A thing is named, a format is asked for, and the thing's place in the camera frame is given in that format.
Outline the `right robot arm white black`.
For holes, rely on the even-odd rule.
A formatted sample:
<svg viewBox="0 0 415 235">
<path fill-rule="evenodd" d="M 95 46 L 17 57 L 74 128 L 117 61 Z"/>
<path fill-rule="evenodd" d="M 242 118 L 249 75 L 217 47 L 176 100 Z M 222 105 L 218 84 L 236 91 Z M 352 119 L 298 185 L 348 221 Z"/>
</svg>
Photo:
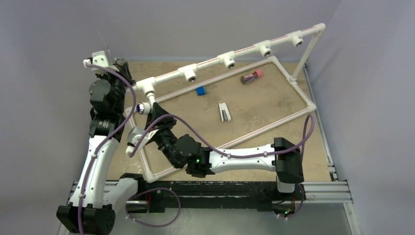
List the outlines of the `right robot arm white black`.
<svg viewBox="0 0 415 235">
<path fill-rule="evenodd" d="M 163 109 L 158 103 L 151 105 L 145 132 L 151 133 L 155 142 L 174 168 L 186 168 L 187 174 L 204 178 L 207 175 L 230 170 L 261 169 L 277 174 L 276 196 L 287 199 L 297 184 L 304 181 L 302 149 L 310 133 L 303 133 L 300 143 L 293 145 L 285 138 L 274 138 L 272 144 L 256 148 L 220 149 L 211 146 L 199 134 L 199 141 L 186 134 L 176 137 L 172 128 L 183 121 Z"/>
</svg>

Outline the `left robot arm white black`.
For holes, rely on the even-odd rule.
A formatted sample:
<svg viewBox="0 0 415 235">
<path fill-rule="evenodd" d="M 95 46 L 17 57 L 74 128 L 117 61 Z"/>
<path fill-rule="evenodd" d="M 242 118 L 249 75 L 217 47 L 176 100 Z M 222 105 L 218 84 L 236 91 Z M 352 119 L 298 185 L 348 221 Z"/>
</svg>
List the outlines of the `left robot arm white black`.
<svg viewBox="0 0 415 235">
<path fill-rule="evenodd" d="M 127 177 L 113 190 L 104 191 L 112 158 L 129 119 L 124 116 L 126 89 L 131 90 L 135 81 L 127 62 L 92 67 L 97 80 L 89 87 L 92 119 L 87 157 L 74 193 L 67 205 L 58 207 L 56 216 L 71 233 L 108 235 L 128 197 L 142 199 L 146 187 L 135 177 Z"/>
</svg>

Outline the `white plastic water faucet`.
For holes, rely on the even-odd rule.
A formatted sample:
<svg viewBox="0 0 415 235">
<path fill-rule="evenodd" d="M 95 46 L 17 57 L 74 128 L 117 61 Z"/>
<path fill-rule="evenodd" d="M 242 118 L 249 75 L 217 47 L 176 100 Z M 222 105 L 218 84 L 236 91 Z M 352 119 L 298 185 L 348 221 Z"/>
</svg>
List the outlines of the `white plastic water faucet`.
<svg viewBox="0 0 415 235">
<path fill-rule="evenodd" d="M 156 98 L 155 98 L 155 93 L 154 92 L 149 92 L 146 94 L 146 97 L 148 99 L 148 101 L 146 102 L 139 102 L 136 105 L 136 111 L 140 114 L 140 115 L 147 115 L 150 114 L 153 104 L 156 102 Z"/>
</svg>

